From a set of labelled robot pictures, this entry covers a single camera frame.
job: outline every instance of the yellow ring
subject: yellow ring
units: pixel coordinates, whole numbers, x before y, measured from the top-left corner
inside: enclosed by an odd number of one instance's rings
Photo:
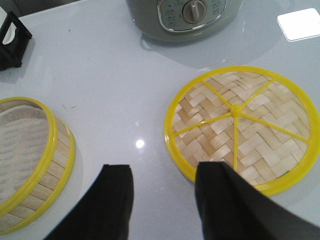
[[[203,75],[200,75],[186,84],[179,93],[172,100],[166,117],[164,121],[164,139],[166,142],[166,146],[168,151],[176,163],[177,167],[180,171],[192,182],[195,182],[196,177],[196,169],[191,166],[187,160],[182,156],[175,138],[173,136],[172,128],[173,128],[173,120],[176,112],[176,108],[179,102],[183,99],[184,95],[197,83],[202,80],[205,80],[211,76],[223,74],[227,72],[251,72],[262,74],[264,76],[271,77],[272,79],[276,79],[277,82],[285,85],[288,89],[290,89],[295,96],[302,102],[303,107],[308,115],[310,121],[310,138],[308,140],[308,148],[305,152],[301,161],[288,173],[280,176],[272,181],[255,185],[254,187],[261,191],[263,194],[267,196],[276,195],[281,193],[288,188],[292,187],[298,181],[300,181],[312,168],[314,163],[317,160],[318,154],[320,152],[320,131],[317,129],[320,126],[320,117],[318,111],[307,94],[292,81],[287,79],[284,76],[281,76],[272,71],[252,67],[252,66],[228,66],[219,68],[213,71],[209,71]]]

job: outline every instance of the mesh liner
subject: mesh liner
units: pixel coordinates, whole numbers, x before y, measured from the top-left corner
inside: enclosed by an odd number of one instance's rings
[[[48,141],[46,114],[21,105],[0,113],[0,204],[32,174]]]

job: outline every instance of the yellow plastic rim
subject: yellow plastic rim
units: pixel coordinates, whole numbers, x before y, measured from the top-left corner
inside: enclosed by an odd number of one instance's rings
[[[16,208],[37,186],[40,182],[42,177],[44,176],[45,172],[49,168],[49,165],[54,157],[55,149],[57,148],[57,141],[58,141],[58,125],[55,119],[54,114],[51,110],[45,106],[43,103],[29,98],[29,97],[10,97],[0,100],[0,105],[3,103],[8,103],[12,101],[27,101],[39,106],[44,112],[47,117],[48,121],[48,139],[41,159],[39,160],[37,166],[35,167],[34,171],[30,175],[30,177],[26,180],[26,182],[3,204],[0,205],[0,218],[5,216],[7,213],[11,212],[14,208]],[[48,199],[39,207],[32,215],[21,221],[20,223],[16,224],[15,226],[8,228],[4,231],[0,232],[0,235],[9,234],[15,232],[21,228],[32,223],[35,219],[40,217],[58,198],[61,191],[64,189],[73,169],[73,165],[75,162],[75,154],[76,154],[76,147],[75,147],[75,139],[69,128],[63,124],[69,134],[69,142],[70,142],[70,149],[69,149],[69,156],[68,161],[61,176],[57,186],[55,187],[54,191],[48,197]]]
[[[191,82],[189,82],[187,85],[185,85],[179,93],[175,96],[175,98],[172,100],[167,114],[166,118],[164,121],[164,138],[166,142],[166,146],[168,148],[168,151],[173,158],[174,162],[176,163],[177,167],[180,169],[180,171],[192,182],[195,182],[195,177],[196,177],[196,169],[188,163],[188,161],[183,157],[181,151],[179,150],[177,143],[175,141],[175,133],[173,132],[173,120],[175,117],[176,109],[179,104],[179,102],[183,99],[185,94],[196,84],[200,82],[204,82],[205,79],[214,76],[214,75],[219,75],[219,74],[224,74],[224,73],[229,73],[229,72],[249,72],[249,73],[256,73],[256,74],[261,74],[267,77],[271,78],[271,81],[277,81],[284,86],[286,86],[302,103],[306,114],[309,118],[310,121],[310,137],[309,139],[304,139],[303,137],[299,137],[296,135],[293,135],[289,132],[287,134],[291,135],[294,138],[298,138],[305,143],[307,143],[308,147],[307,150],[301,159],[301,161],[288,173],[274,179],[271,181],[268,181],[263,184],[257,184],[254,185],[254,187],[262,192],[263,194],[267,196],[272,196],[276,195],[278,193],[281,193],[294,184],[296,184],[298,181],[300,181],[306,174],[307,172],[312,168],[314,165],[315,161],[317,160],[318,154],[320,152],[320,117],[318,114],[318,111],[310,98],[306,95],[306,93],[299,88],[297,85],[295,85],[293,82],[291,82],[289,79],[287,79],[284,76],[281,76],[277,73],[274,73],[272,71],[263,69],[263,68],[258,68],[258,67],[252,67],[252,66],[229,66],[229,67],[224,67],[224,68],[219,68],[210,72],[207,72],[203,75],[198,76],[197,78],[193,79]],[[251,96],[248,101],[244,103],[244,105],[248,104],[250,100],[252,100],[255,96],[257,96],[262,89],[258,90],[253,96]],[[227,102],[225,104],[230,107],[231,111],[237,111],[235,106],[231,106]],[[203,122],[199,122],[198,124],[193,125],[192,127],[187,127],[186,129],[181,130],[179,133],[183,132],[188,132],[191,128],[197,127],[197,126],[202,126],[204,124],[207,124],[208,122],[213,122],[217,121],[219,119],[225,118],[226,116],[221,116],[221,117],[215,117],[211,120],[206,120]],[[233,168],[237,169],[237,121],[234,121],[234,165]]]

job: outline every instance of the bamboo weave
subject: bamboo weave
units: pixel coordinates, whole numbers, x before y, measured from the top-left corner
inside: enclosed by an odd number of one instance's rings
[[[243,107],[236,148],[235,119],[229,114],[234,105]],[[309,118],[300,100],[280,82],[251,72],[218,74],[193,86],[177,105],[172,126],[176,145],[191,166],[225,161],[252,185],[292,170],[310,137]]]

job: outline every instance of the black stand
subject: black stand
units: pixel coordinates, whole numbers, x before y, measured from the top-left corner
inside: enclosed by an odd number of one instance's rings
[[[9,44],[3,44],[11,23],[16,26],[14,39]],[[32,34],[26,29],[19,18],[10,11],[0,28],[0,71],[11,67],[21,67],[22,57],[31,38]]]

